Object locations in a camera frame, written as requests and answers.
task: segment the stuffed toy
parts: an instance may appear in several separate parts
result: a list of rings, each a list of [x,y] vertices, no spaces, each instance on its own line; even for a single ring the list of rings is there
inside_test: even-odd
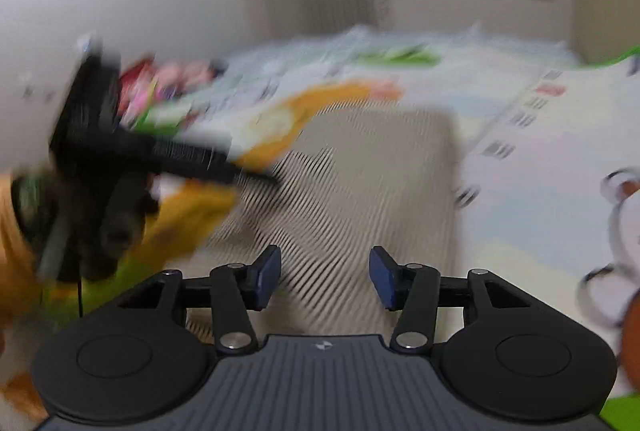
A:
[[[601,416],[617,431],[636,431],[640,422],[640,170],[621,169],[602,182],[613,204],[609,243],[613,262],[583,278],[578,305],[592,322],[618,334],[613,345],[627,396],[607,401]]]

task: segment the striped gray fabric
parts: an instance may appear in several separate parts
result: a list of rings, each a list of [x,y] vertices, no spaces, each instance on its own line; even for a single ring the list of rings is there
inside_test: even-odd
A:
[[[250,314],[258,335],[368,334],[388,339],[396,315],[370,284],[369,249],[399,263],[452,272],[456,151],[439,112],[377,108],[313,118],[276,166],[282,186],[241,185],[239,202],[207,249],[174,264],[186,277],[251,262],[282,249],[282,278],[269,307]],[[210,312],[192,312],[191,324]]]

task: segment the orange fabric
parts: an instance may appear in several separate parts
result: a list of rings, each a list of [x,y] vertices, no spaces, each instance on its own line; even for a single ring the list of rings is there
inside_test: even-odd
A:
[[[631,385],[640,391],[640,293],[629,304],[622,324],[620,364]]]
[[[38,303],[34,255],[22,237],[11,201],[11,177],[0,178],[0,329]]]
[[[640,182],[635,182],[628,180],[622,185],[622,192],[625,198],[629,198],[629,196],[640,191]]]
[[[34,422],[42,422],[49,416],[33,385],[31,375],[26,371],[12,378],[0,392],[12,406]]]

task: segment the black circular pad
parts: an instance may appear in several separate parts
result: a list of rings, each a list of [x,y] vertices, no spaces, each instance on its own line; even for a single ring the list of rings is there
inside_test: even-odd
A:
[[[554,422],[598,411],[616,380],[597,335],[547,310],[496,309],[444,345],[442,372],[482,411]]]
[[[80,319],[52,337],[33,364],[45,406],[82,423],[147,420],[193,395],[207,372],[197,338],[153,311]]]
[[[105,335],[82,345],[78,366],[89,375],[120,379],[142,371],[153,358],[149,344],[128,335]]]

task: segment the green fabric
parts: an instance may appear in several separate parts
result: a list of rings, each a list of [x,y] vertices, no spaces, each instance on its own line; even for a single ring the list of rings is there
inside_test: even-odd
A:
[[[640,431],[640,395],[607,400],[600,417],[616,431]]]
[[[156,120],[154,113],[162,110],[164,106],[169,104],[170,103],[161,103],[156,106],[150,106],[136,119],[131,129],[141,134],[158,135],[158,137],[175,137],[175,135],[180,132],[180,127],[189,114],[189,110],[181,112],[173,119],[165,119],[164,121]]]
[[[378,65],[427,65],[436,66],[442,58],[424,48],[392,49],[380,52],[364,53],[358,61]]]
[[[604,63],[594,63],[592,65],[585,65],[585,68],[602,68],[605,66],[617,65],[618,63],[622,63],[625,59],[629,59],[630,57],[640,55],[640,46],[635,46],[630,50],[627,50],[623,55],[616,57],[610,61],[605,61]]]
[[[91,283],[82,281],[82,310],[88,314],[101,305],[111,301],[157,270],[144,263],[125,258],[118,264],[116,274],[104,281]],[[50,320],[65,325],[79,317],[78,294],[76,285],[46,287],[42,293],[42,309]]]

